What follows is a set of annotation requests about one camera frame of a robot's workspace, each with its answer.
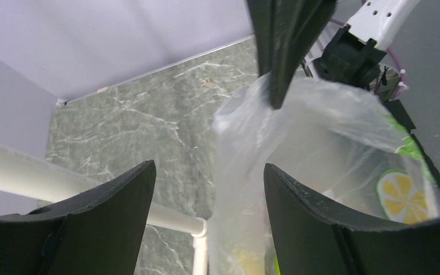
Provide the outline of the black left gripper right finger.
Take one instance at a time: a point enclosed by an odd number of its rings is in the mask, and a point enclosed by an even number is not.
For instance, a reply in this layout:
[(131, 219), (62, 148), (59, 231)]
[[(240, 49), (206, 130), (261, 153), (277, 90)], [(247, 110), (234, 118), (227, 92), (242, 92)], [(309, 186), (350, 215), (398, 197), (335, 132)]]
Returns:
[(405, 225), (361, 213), (273, 164), (264, 186), (281, 274), (440, 274), (440, 218)]

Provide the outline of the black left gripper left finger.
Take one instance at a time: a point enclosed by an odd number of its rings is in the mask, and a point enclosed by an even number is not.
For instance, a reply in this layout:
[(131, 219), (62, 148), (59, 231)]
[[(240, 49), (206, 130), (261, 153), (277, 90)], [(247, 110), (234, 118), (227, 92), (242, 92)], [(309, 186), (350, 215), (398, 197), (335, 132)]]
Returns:
[(0, 216), (0, 274), (133, 274), (155, 179), (148, 160), (69, 199)]

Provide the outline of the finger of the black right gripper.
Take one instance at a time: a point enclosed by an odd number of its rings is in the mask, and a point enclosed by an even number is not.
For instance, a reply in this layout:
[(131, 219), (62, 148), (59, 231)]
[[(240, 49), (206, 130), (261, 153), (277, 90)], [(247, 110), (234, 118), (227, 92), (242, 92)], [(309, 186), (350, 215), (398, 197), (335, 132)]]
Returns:
[(278, 1), (247, 0), (247, 7), (257, 45), (258, 75), (263, 76), (279, 63), (281, 57), (276, 45), (276, 17)]
[(335, 0), (274, 1), (269, 102), (280, 109), (295, 71), (336, 10)]

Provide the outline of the clear printed plastic bag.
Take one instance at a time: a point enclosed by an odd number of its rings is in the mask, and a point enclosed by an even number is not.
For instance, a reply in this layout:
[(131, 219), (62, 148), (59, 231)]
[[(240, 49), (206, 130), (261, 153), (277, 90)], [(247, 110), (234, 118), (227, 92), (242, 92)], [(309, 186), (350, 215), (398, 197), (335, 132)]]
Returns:
[(399, 223), (440, 217), (440, 189), (408, 128), (362, 89), (295, 78), (283, 106), (267, 100), (268, 74), (215, 113), (211, 274), (264, 274), (272, 264), (272, 217), (264, 167), (347, 207)]

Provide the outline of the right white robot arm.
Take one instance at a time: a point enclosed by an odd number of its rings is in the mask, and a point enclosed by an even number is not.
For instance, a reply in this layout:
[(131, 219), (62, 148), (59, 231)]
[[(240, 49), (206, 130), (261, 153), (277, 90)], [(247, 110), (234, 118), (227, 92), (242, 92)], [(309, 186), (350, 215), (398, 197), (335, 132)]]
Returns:
[[(280, 109), (294, 73), (335, 12), (336, 1), (248, 1), (258, 72), (270, 74), (268, 102)], [(327, 80), (366, 88), (417, 1), (367, 1), (317, 62)]]

